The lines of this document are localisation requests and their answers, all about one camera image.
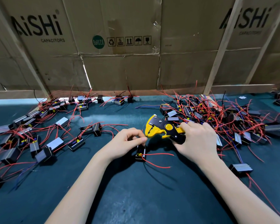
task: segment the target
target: person's left hand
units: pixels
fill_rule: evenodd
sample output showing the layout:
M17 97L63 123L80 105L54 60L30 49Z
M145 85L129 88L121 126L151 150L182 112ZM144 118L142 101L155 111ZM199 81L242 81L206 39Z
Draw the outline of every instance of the person's left hand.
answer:
M147 137L141 130L136 128L123 129L99 152L104 153L112 161L127 154L137 145L142 144L144 146L146 141Z

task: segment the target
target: recycling symbol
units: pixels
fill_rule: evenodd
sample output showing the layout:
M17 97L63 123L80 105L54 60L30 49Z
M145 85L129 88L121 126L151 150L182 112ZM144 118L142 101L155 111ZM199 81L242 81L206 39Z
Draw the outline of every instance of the recycling symbol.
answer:
M109 40L109 44L110 44L110 45L114 45L113 39L110 39L110 40Z

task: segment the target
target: forearm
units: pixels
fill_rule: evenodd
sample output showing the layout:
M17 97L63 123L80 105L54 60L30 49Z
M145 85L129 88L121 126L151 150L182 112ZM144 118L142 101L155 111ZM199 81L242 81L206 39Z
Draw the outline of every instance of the forearm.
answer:
M86 222L89 210L110 161L98 151L67 194L60 201L46 223Z
M198 163L220 193L238 223L280 223L280 217L249 190L220 160Z

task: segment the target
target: yellow round button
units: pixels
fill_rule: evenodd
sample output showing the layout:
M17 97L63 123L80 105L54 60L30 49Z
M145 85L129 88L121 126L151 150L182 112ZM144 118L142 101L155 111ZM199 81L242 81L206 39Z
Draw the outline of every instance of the yellow round button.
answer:
M170 131L173 129L173 126L171 124L166 124L165 128L166 130Z

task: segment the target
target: green circle logo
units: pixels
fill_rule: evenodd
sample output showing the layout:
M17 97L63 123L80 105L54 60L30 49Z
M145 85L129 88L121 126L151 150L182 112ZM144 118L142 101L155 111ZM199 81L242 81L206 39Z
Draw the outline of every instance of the green circle logo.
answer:
M99 35L95 35L92 38L92 43L93 43L94 47L97 49L102 49L105 45L104 39Z

